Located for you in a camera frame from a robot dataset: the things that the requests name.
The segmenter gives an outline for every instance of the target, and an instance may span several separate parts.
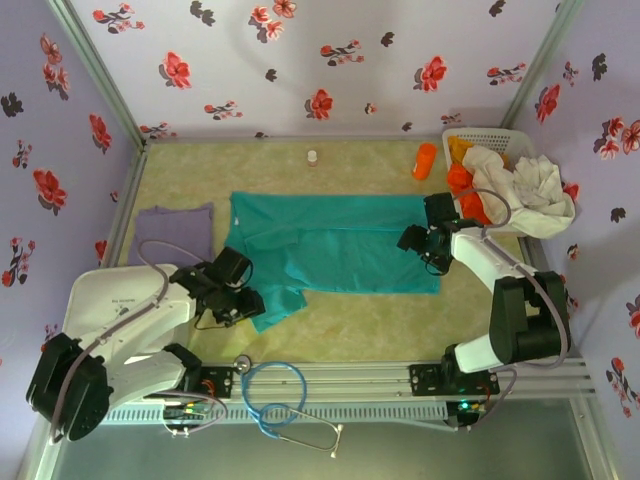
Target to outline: beige carpet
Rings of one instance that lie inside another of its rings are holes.
[[[154,205],[186,209],[214,203],[215,251],[229,226],[232,191],[277,194],[421,194],[447,190],[441,151],[430,177],[411,177],[416,141],[166,144],[152,147],[133,218]],[[307,151],[318,152],[309,167]],[[120,264],[133,236],[129,225]],[[521,257],[517,239],[496,237]],[[192,330],[189,347],[205,362],[435,360],[452,343],[487,332],[491,296],[454,262],[439,295],[306,292],[309,306],[258,335],[250,321],[231,329]],[[205,316],[203,325],[212,324]]]

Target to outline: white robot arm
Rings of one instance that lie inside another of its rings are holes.
[[[145,266],[81,276],[63,333],[43,347],[27,401],[69,440],[78,440],[126,402],[176,388],[193,391],[201,362],[178,343],[186,335],[175,338],[176,329],[206,309],[225,326],[263,313],[257,292],[231,286],[249,266],[226,248],[213,263],[155,266],[169,279],[157,289],[159,276]],[[57,415],[56,404],[62,405]]]
[[[489,333],[450,346],[443,370],[455,377],[566,354],[570,338],[560,276],[523,264],[485,235],[475,220],[460,219],[450,194],[425,197],[424,204],[428,227],[407,228],[398,247],[417,252],[427,270],[437,275],[446,274],[458,260],[493,294]],[[539,313],[528,315],[527,304]]]

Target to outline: small white bottle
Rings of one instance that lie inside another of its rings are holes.
[[[309,150],[307,153],[307,164],[310,167],[315,167],[318,164],[318,154],[315,150]]]

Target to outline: floral wallpaper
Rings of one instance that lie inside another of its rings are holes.
[[[495,126],[558,0],[71,3],[143,136],[264,139]]]
[[[42,345],[75,279],[102,261],[134,146],[46,2],[3,2],[0,45],[0,478],[11,479]]]
[[[543,246],[628,479],[640,471],[640,63],[621,48],[638,36],[632,10],[586,2],[515,125],[576,202],[573,225]]]

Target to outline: glass panel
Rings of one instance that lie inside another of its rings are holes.
[[[287,434],[326,440],[327,427]],[[508,401],[470,434],[401,424],[347,424],[338,458],[272,440],[256,425],[214,426],[189,439],[160,425],[104,426],[68,444],[56,480],[566,480],[591,478],[567,401]]]

